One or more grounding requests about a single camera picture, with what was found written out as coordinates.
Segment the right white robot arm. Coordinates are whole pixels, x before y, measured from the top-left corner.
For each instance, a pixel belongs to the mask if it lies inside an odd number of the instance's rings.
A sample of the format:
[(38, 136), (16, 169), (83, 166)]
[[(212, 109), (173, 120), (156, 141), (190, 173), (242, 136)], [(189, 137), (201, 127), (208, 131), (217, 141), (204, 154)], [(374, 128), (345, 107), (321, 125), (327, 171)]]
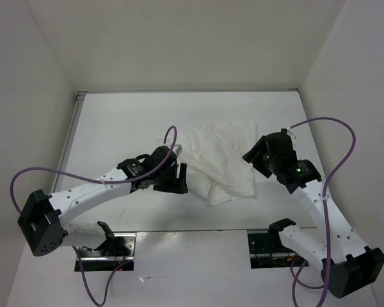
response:
[(384, 253), (380, 248), (370, 248), (323, 192), (322, 176), (309, 160), (297, 158), (287, 129), (262, 136), (243, 159), (265, 177), (276, 176), (326, 237), (322, 244), (293, 220), (281, 219), (268, 228), (273, 252), (287, 248), (297, 253), (320, 272), (325, 288), (336, 298), (376, 281), (384, 265)]

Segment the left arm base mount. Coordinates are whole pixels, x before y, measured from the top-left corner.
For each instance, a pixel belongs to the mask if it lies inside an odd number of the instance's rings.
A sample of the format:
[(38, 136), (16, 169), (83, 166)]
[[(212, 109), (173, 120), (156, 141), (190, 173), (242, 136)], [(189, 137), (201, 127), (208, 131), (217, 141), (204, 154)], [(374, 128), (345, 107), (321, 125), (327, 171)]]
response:
[(133, 271), (135, 244), (135, 233), (115, 233), (113, 242), (78, 248), (84, 272)]

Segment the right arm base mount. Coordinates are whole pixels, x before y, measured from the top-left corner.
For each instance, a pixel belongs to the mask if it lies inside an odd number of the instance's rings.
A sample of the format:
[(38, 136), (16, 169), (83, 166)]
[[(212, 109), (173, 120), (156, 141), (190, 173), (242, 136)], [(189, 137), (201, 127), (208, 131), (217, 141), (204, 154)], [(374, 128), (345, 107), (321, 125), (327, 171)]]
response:
[(274, 247), (267, 231), (247, 233), (251, 269), (289, 267), (298, 256), (285, 247)]

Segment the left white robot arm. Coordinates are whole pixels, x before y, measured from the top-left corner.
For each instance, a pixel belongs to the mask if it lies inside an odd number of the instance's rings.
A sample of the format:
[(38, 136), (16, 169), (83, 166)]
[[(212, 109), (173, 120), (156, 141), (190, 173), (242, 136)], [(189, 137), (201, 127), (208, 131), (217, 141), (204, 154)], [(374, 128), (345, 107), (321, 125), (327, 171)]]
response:
[(126, 159), (90, 183), (45, 194), (32, 192), (18, 224), (34, 256), (44, 256), (61, 246), (95, 250), (105, 256), (124, 248), (124, 240), (107, 223), (72, 226), (72, 220), (115, 198), (153, 187), (164, 193), (186, 194), (187, 165), (178, 163), (180, 145), (159, 146), (150, 155)]

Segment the white pleated skirt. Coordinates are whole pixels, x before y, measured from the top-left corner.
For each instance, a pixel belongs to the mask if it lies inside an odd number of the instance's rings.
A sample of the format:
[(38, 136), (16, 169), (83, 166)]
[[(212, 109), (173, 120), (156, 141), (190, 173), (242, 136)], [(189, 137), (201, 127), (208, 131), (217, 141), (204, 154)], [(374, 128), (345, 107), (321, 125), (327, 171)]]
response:
[(256, 140), (253, 122), (205, 123), (177, 133), (179, 162), (187, 164), (189, 192), (206, 206), (253, 199), (252, 167), (243, 160)]

